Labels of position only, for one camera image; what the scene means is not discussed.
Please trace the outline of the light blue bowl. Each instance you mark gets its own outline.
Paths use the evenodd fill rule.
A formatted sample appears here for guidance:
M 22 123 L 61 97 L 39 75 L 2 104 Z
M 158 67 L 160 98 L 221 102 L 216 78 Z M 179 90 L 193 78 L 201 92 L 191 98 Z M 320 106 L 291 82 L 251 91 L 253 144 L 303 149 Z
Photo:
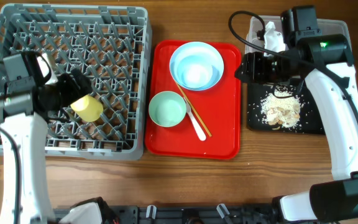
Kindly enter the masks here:
M 224 65 L 220 54 L 195 53 L 177 55 L 171 63 L 172 77 L 183 88 L 203 91 L 222 77 Z

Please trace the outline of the yellow plastic cup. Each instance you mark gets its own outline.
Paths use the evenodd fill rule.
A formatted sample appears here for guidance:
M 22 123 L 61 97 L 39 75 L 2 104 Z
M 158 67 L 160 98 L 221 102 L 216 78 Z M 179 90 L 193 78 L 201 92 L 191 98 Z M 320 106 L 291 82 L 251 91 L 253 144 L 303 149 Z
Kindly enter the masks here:
M 72 110 L 86 122 L 93 122 L 99 119 L 103 112 L 103 105 L 90 95 L 76 100 L 70 105 Z

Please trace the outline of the rice and nut scraps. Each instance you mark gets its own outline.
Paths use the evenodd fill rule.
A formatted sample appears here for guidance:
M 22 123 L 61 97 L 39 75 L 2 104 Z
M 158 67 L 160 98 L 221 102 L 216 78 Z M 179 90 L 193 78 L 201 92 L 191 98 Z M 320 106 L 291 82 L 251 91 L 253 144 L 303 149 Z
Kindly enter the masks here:
M 275 90 L 252 103 L 251 112 L 255 113 L 257 121 L 267 124 L 273 129 L 295 129 L 301 126 L 301 109 L 303 104 L 297 96 L 287 96 L 289 91 Z

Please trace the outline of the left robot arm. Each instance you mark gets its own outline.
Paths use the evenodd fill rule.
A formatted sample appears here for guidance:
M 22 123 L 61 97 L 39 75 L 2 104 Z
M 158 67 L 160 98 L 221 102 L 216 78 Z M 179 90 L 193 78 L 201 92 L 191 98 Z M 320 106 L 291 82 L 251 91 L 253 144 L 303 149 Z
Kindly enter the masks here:
M 53 81 L 48 60 L 34 51 L 4 57 L 2 63 L 8 81 L 0 97 L 0 223 L 55 223 L 45 160 L 49 114 L 90 94 L 91 81 L 77 68 Z

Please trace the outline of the green bowl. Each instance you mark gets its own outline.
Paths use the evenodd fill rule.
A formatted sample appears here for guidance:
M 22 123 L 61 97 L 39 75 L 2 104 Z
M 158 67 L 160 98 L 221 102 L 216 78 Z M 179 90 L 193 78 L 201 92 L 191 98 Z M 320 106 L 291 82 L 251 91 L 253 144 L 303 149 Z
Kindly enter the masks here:
M 186 115 L 184 99 L 173 91 L 162 91 L 152 97 L 149 116 L 158 126 L 171 128 L 178 125 Z

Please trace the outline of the light blue round plate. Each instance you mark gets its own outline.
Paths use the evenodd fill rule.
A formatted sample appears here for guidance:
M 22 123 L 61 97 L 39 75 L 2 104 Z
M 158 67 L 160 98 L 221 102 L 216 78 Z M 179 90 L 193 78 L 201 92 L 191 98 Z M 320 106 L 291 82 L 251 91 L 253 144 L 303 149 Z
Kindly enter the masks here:
M 218 50 L 216 48 L 214 48 L 212 45 L 207 44 L 205 42 L 188 42 L 185 43 L 181 46 L 179 46 L 179 48 L 177 48 L 174 53 L 172 54 L 171 58 L 170 58 L 170 62 L 169 62 L 169 70 L 172 76 L 172 72 L 171 72 L 171 63 L 173 62 L 174 58 L 177 55 L 188 55 L 188 54 L 195 54 L 195 53 L 214 53 L 214 54 L 220 54 L 218 52 Z

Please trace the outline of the white plastic fork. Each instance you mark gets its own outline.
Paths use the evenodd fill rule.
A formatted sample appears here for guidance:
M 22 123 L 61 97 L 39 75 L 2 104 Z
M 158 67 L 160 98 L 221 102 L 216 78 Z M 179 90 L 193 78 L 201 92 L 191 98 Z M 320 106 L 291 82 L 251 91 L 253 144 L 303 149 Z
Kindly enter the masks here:
M 196 118 L 194 117 L 192 110 L 191 110 L 191 106 L 189 104 L 189 102 L 186 100 L 186 98 L 184 98 L 185 104 L 186 104 L 186 113 L 190 118 L 190 121 L 194 127 L 194 130 L 196 132 L 196 135 L 198 136 L 198 139 L 200 141 L 205 141 L 206 140 L 206 135 L 204 133 L 204 131 L 202 130 L 200 124 L 197 122 Z

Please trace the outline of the wooden chopstick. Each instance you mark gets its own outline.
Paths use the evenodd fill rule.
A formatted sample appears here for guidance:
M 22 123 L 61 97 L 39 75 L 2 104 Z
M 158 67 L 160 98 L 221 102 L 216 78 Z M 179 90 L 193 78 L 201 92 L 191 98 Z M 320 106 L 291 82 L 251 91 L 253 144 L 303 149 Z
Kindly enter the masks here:
M 194 112 L 195 116 L 198 118 L 198 121 L 201 123 L 204 131 L 206 131 L 206 133 L 208 134 L 209 137 L 212 137 L 212 134 L 210 132 L 210 130 L 208 129 L 208 127 L 205 125 L 204 121 L 202 120 L 201 116 L 198 114 L 198 112 L 196 111 L 195 107 L 191 104 L 191 101 L 188 99 L 187 95 L 185 94 L 185 92 L 183 91 L 182 87 L 175 82 L 175 84 L 177 85 L 178 89 L 180 90 L 180 92 L 182 93 L 183 97 L 185 98 L 185 100 L 189 103 L 192 111 Z

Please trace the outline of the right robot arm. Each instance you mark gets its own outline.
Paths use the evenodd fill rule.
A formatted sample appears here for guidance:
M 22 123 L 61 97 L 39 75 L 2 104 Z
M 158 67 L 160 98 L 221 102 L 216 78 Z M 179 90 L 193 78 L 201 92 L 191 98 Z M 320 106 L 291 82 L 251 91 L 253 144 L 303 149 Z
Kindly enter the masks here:
M 358 90 L 351 45 L 344 34 L 324 34 L 313 6 L 280 15 L 281 31 L 263 24 L 264 44 L 246 53 L 235 76 L 244 83 L 299 77 L 316 103 L 328 140 L 333 180 L 274 200 L 282 223 L 358 218 Z

